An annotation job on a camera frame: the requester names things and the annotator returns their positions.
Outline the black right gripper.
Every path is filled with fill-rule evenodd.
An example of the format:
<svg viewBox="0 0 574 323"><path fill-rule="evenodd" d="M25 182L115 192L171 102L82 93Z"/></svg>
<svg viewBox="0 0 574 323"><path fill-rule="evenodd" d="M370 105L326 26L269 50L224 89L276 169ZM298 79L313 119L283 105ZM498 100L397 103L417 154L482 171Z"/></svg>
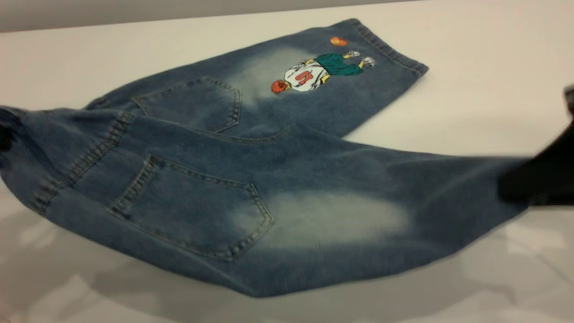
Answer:
<svg viewBox="0 0 574 323"><path fill-rule="evenodd" d="M574 124L570 123L538 156L523 160L498 176L498 198L529 206L573 206L573 145ZM542 184L533 196L532 169L539 162Z"/></svg>

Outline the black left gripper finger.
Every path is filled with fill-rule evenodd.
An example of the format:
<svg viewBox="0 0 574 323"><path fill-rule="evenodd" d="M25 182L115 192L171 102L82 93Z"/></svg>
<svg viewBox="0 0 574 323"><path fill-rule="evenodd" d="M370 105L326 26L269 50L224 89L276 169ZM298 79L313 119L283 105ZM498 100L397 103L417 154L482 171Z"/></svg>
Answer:
<svg viewBox="0 0 574 323"><path fill-rule="evenodd" d="M0 151L5 153L9 151L13 145L14 134L10 127L0 125Z"/></svg>

